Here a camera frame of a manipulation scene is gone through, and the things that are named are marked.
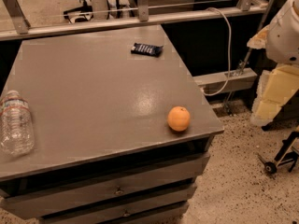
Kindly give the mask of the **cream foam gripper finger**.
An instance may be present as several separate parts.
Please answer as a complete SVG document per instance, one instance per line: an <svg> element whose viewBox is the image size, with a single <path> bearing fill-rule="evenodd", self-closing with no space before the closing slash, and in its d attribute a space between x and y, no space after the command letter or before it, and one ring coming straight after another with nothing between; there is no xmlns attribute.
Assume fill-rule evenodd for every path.
<svg viewBox="0 0 299 224"><path fill-rule="evenodd" d="M266 46L268 30L269 26L266 25L248 41L247 46L251 49L264 49Z"/></svg>
<svg viewBox="0 0 299 224"><path fill-rule="evenodd" d="M279 63L272 71L263 70L258 82L257 97L253 101L250 122L256 126L269 124L298 91L298 65Z"/></svg>

